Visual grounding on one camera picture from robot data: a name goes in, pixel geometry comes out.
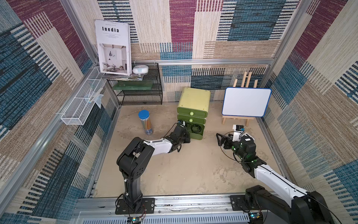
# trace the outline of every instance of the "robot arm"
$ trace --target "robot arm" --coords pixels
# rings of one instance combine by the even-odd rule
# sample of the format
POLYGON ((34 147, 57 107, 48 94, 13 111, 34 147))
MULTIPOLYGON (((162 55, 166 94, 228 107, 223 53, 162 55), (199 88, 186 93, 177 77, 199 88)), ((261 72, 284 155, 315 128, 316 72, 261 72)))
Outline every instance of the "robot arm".
POLYGON ((135 137, 124 149, 117 159, 117 165, 124 178, 125 193, 124 208, 116 205, 116 214, 121 212, 119 208, 127 209, 126 213, 139 213, 142 206, 143 194, 140 190, 140 176, 145 171, 152 156, 161 153, 180 151, 183 143, 190 143, 190 136, 185 127, 185 122, 179 120, 170 135, 159 140, 147 141, 135 137))
POLYGON ((218 145, 231 149, 238 156, 242 168, 253 178, 257 178, 274 190, 281 198, 269 193, 257 185, 246 189, 243 208, 267 208, 287 223, 330 223, 333 219, 325 208, 327 204, 318 192, 309 192, 300 188, 275 172, 265 161, 256 155, 254 138, 244 133, 242 125, 234 125, 234 134, 229 136, 216 134, 218 145))

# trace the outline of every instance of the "blue lid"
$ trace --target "blue lid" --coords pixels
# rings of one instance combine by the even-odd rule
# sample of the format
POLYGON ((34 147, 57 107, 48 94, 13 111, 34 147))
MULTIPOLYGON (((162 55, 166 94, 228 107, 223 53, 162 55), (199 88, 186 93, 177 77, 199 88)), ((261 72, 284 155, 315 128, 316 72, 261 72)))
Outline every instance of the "blue lid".
POLYGON ((149 111, 147 110, 141 110, 139 113, 138 113, 138 116, 140 119, 147 119, 149 117, 149 111))

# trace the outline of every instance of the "blue whiteboard frame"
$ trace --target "blue whiteboard frame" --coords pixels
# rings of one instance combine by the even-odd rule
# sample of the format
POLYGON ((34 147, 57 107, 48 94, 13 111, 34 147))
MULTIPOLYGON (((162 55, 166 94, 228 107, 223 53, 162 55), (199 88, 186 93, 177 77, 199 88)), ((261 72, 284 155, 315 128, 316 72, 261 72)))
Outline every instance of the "blue whiteboard frame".
POLYGON ((225 89, 224 100, 223 100, 223 108, 221 109, 221 114, 222 114, 223 116, 236 116, 236 117, 245 116, 245 117, 261 118, 261 117, 265 116, 267 107, 269 106, 269 101, 270 101, 270 98, 271 98, 271 93, 272 93, 272 89, 270 89, 270 88, 227 87, 227 88, 225 89), (226 90, 227 90, 228 88, 235 88, 235 89, 267 89, 267 90, 270 90, 270 95, 269 95, 269 97, 268 97, 267 104, 266 104, 266 107, 265 107, 265 111, 263 112, 263 115, 262 115, 262 116, 246 116, 246 115, 227 115, 227 114, 223 114, 225 95, 226 95, 226 90))

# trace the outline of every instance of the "vent grille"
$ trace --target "vent grille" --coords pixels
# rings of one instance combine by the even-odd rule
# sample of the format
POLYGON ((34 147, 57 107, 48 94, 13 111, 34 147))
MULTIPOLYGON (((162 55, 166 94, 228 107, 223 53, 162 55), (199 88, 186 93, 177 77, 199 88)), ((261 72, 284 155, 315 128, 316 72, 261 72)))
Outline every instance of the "vent grille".
MULTIPOLYGON (((245 213, 146 216, 142 224, 247 223, 245 213)), ((83 224, 127 224, 127 217, 85 219, 83 224)))

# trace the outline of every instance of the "magazine cover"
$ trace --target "magazine cover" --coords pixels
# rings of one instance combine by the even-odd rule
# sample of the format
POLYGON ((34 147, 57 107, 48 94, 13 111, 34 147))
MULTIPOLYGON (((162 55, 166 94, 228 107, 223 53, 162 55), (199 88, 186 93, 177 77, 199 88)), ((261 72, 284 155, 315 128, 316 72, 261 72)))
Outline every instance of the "magazine cover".
POLYGON ((132 63, 129 25, 96 19, 95 27, 101 72, 130 75, 132 63))

